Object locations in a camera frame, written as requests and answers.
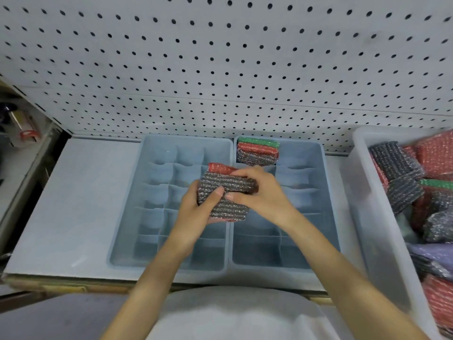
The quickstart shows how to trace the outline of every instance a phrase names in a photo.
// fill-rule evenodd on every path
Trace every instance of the left hand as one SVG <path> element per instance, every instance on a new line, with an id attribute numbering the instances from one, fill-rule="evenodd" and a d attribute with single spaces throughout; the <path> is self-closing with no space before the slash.
<path id="1" fill-rule="evenodd" d="M 193 245 L 208 223 L 222 221 L 221 219 L 209 218 L 209 214 L 222 198 L 225 191 L 223 186 L 216 188 L 200 206 L 197 204 L 197 189 L 198 180 L 195 180 L 190 184 L 181 200 L 178 217 L 168 240 L 165 242 L 171 244 L 173 250 L 180 252 L 184 257 L 192 252 Z"/>

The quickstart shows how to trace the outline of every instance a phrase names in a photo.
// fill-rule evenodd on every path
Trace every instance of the right hand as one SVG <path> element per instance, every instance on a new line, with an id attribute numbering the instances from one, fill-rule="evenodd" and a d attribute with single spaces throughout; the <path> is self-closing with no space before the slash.
<path id="1" fill-rule="evenodd" d="M 284 228 L 291 224 L 292 220 L 301 216 L 286 198 L 275 177 L 271 173 L 265 172 L 262 167 L 247 167 L 235 170 L 230 175 L 255 179 L 258 184 L 258 192 L 253 195 L 228 192 L 225 194 L 225 199 L 250 207 L 280 228 Z"/>

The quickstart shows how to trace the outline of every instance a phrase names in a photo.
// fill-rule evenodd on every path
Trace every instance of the plastic storage bin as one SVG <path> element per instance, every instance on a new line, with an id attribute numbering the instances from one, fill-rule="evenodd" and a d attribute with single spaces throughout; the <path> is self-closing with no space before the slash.
<path id="1" fill-rule="evenodd" d="M 440 130 L 364 126 L 352 136 L 354 149 L 342 177 L 370 281 L 409 314 L 431 339 L 440 339 L 403 237 L 382 188 L 368 147 L 398 141 L 411 144 Z"/>
<path id="2" fill-rule="evenodd" d="M 245 165 L 236 162 L 238 138 L 234 140 L 233 166 L 242 168 Z M 276 177 L 291 203 L 340 250 L 323 147 L 311 141 L 277 141 L 280 142 L 277 164 L 265 166 L 264 170 Z M 230 248 L 233 265 L 310 270 L 288 234 L 252 210 L 245 221 L 231 223 Z"/>
<path id="3" fill-rule="evenodd" d="M 144 267 L 167 240 L 182 196 L 209 162 L 232 164 L 224 138 L 148 135 L 143 138 L 110 253 L 117 266 Z M 228 223 L 207 225 L 183 270 L 221 271 L 228 259 Z"/>

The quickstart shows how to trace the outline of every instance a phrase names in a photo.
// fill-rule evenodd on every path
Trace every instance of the white pegboard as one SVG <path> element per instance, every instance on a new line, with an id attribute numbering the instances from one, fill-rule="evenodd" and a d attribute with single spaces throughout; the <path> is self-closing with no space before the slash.
<path id="1" fill-rule="evenodd" d="M 0 74 L 77 135 L 253 133 L 344 151 L 358 125 L 452 125 L 452 6 L 2 0 Z"/>

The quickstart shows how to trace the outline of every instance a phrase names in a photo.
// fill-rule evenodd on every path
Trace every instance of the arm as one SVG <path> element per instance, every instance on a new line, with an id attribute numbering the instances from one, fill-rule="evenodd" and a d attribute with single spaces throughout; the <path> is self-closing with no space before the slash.
<path id="1" fill-rule="evenodd" d="M 192 251 L 195 241 L 208 223 L 209 213 L 224 192 L 223 187 L 218 187 L 198 206 L 197 183 L 194 181 L 190 185 L 167 241 L 145 268 L 101 340 L 143 340 L 150 333 L 176 271 Z"/>
<path id="2" fill-rule="evenodd" d="M 255 195 L 230 192 L 225 198 L 252 208 L 291 236 L 356 339 L 428 339 L 291 205 L 272 174 L 255 166 L 231 175 L 255 179 L 259 190 Z"/>

